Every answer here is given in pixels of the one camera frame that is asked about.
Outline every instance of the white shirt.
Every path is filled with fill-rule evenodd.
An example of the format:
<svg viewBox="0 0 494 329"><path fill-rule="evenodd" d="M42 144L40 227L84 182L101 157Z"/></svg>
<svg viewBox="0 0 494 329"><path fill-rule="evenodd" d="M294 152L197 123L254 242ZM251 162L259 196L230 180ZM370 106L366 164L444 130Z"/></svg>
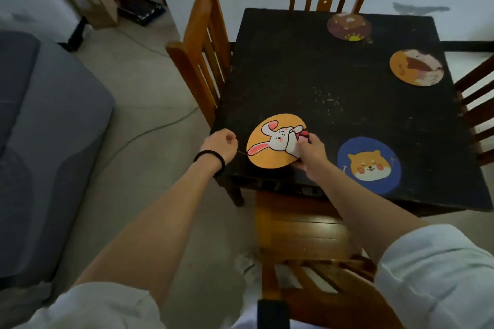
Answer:
<svg viewBox="0 0 494 329"><path fill-rule="evenodd" d="M494 328L494 258L451 225L417 229L384 253L375 287L408 329ZM255 329L256 307L232 329ZM291 321L293 329L315 328ZM78 285L19 328L165 328L149 292L112 282Z"/></svg>

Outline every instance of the black hair tie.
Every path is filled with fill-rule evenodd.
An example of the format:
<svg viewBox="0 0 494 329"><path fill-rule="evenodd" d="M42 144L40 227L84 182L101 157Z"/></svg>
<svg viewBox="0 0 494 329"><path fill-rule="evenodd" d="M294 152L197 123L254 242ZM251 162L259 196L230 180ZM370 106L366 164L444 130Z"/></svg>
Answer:
<svg viewBox="0 0 494 329"><path fill-rule="evenodd" d="M216 156L216 157L219 159L219 161L221 162L221 169L220 169L219 171L217 171L213 177L218 177L218 176L220 176L220 175L223 173L223 171L225 170L225 166L226 166L226 164L225 164L225 159L223 158L223 156L221 156L218 152L213 151L213 150L204 150L204 151L201 151L200 153L198 153L198 154L196 155L196 157L194 158L194 163L196 162L196 160L197 160L197 159L198 159L201 155L204 155L204 154L211 154L211 155Z"/></svg>

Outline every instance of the paper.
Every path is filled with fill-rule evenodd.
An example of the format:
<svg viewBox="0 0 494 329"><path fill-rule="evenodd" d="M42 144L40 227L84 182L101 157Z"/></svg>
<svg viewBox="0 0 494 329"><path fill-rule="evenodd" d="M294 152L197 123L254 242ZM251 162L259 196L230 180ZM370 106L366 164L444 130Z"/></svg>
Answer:
<svg viewBox="0 0 494 329"><path fill-rule="evenodd" d="M394 53L389 67L400 80L415 86L435 85L444 75L443 66L435 57L418 50Z"/></svg>
<svg viewBox="0 0 494 329"><path fill-rule="evenodd" d="M359 14L339 13L328 20L328 31L338 39L360 41L371 34L371 23Z"/></svg>
<svg viewBox="0 0 494 329"><path fill-rule="evenodd" d="M283 113L260 123L247 141L247 156L261 168L280 168L300 157L296 146L300 138L309 137L304 121Z"/></svg>
<svg viewBox="0 0 494 329"><path fill-rule="evenodd" d="M349 139L338 151L337 165L347 176L379 195L394 189L401 179L398 158L377 139Z"/></svg>

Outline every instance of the rabbit ear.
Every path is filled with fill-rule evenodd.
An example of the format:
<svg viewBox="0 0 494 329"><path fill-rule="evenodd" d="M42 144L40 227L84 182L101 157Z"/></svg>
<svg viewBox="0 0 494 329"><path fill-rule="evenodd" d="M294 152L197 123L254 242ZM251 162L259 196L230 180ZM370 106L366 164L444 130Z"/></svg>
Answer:
<svg viewBox="0 0 494 329"><path fill-rule="evenodd" d="M267 147L269 147L269 142L262 142L262 143L255 144L252 147L250 147L250 149L247 151L247 155L249 155L249 156L255 155Z"/></svg>
<svg viewBox="0 0 494 329"><path fill-rule="evenodd" d="M266 135L269 135L269 136L272 136L275 134L275 132L273 131L273 129L278 126L278 121L274 120L274 121L269 121L268 123L264 124L262 126L262 129L261 131L266 134Z"/></svg>

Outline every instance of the gray sofa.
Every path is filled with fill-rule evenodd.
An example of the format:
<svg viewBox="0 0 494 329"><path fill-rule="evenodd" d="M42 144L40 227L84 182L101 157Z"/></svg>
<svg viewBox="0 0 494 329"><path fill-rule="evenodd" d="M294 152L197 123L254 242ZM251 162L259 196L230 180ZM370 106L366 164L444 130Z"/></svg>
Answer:
<svg viewBox="0 0 494 329"><path fill-rule="evenodd" d="M0 30L0 327L51 291L114 98L59 45Z"/></svg>

